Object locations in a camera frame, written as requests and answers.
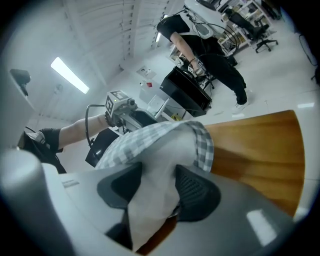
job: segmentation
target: black chair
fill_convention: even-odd
[[[267,36],[265,35],[267,29],[269,28],[269,25],[263,25],[261,20],[263,17],[255,21],[255,24],[257,26],[253,26],[249,21],[247,21],[244,17],[242,17],[239,13],[237,12],[225,12],[226,15],[228,16],[229,20],[232,21],[234,24],[238,25],[240,28],[244,29],[248,33],[248,38],[250,40],[258,42],[258,40],[261,40],[261,42],[258,42],[256,44],[256,49],[255,52],[258,53],[258,50],[262,46],[266,46],[268,48],[268,51],[271,52],[270,47],[268,46],[268,43],[275,43],[278,45],[277,40],[269,40],[265,39]]]

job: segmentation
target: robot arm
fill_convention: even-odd
[[[105,119],[111,127],[125,127],[132,132],[157,123],[151,113],[138,108],[135,100],[121,90],[107,93],[105,107]]]

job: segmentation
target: black t-shirt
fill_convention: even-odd
[[[54,165],[59,174],[67,173],[61,165],[56,153],[59,149],[59,134],[61,129],[46,128],[36,133],[24,133],[23,149],[34,154],[42,163]]]
[[[174,32],[177,32],[178,34],[190,32],[190,28],[180,15],[164,18],[157,25],[156,29],[168,40],[170,40],[170,37]],[[215,37],[201,39],[201,37],[197,35],[182,35],[182,38],[190,46],[193,54],[197,57],[205,53],[225,55]]]

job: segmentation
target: plaid shirt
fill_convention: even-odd
[[[210,134],[198,121],[159,122],[129,132],[117,138],[104,152],[96,169],[128,164],[142,151],[178,126],[189,126],[196,137],[196,159],[193,164],[210,172],[214,160],[214,143]]]

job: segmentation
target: wooden table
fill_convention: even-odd
[[[304,185],[305,152],[293,110],[206,125],[214,142],[211,172],[246,183],[294,216]],[[176,226],[167,219],[138,253],[147,255]]]

